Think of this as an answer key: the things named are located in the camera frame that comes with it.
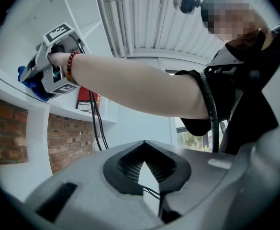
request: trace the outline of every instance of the window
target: window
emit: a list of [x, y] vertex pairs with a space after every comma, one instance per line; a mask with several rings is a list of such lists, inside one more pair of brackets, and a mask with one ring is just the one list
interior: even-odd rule
[[176, 70], [165, 70], [165, 72], [168, 73], [169, 75], [172, 75], [172, 76], [173, 76], [173, 75], [175, 75], [175, 73], [178, 72], [178, 71], [176, 71]]
[[[194, 136], [187, 131], [185, 126], [179, 127], [180, 122], [176, 118], [177, 142], [178, 147], [188, 148], [197, 151], [212, 151], [212, 132], [209, 131], [204, 136]], [[219, 125], [220, 130], [220, 143], [223, 134], [227, 127], [227, 121], [221, 122]]]

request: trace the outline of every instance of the hand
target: hand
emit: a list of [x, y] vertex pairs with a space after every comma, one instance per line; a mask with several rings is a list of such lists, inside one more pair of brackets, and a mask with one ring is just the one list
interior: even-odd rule
[[50, 61], [55, 65], [55, 66], [60, 66], [62, 67], [64, 76], [67, 75], [67, 60], [68, 57], [70, 56], [69, 53], [53, 53], [49, 55]]

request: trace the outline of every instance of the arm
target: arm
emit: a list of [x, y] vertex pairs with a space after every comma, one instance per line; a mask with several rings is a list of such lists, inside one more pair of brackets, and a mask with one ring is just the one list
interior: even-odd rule
[[[69, 54], [55, 53], [52, 62], [64, 66]], [[202, 93], [190, 76], [171, 76], [162, 70], [126, 59], [75, 55], [73, 79], [81, 86], [131, 109], [161, 115], [207, 119]]]

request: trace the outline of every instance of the red bead bracelet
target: red bead bracelet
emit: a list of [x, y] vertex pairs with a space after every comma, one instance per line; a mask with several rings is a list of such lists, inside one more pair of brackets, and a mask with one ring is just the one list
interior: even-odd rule
[[74, 57], [76, 54], [80, 54], [80, 52], [74, 51], [73, 53], [71, 53], [71, 55], [69, 56], [69, 58], [68, 58], [68, 60], [67, 60], [67, 80], [68, 80], [68, 81], [73, 80], [73, 78], [72, 78], [72, 73], [71, 73], [71, 67], [72, 67], [72, 60], [73, 60], [73, 57]]

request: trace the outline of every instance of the brick wall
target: brick wall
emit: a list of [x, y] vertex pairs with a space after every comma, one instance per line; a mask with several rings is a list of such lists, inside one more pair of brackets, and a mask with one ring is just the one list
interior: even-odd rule
[[55, 173], [94, 152], [92, 123], [50, 114], [48, 155]]
[[28, 162], [28, 111], [0, 100], [0, 164]]

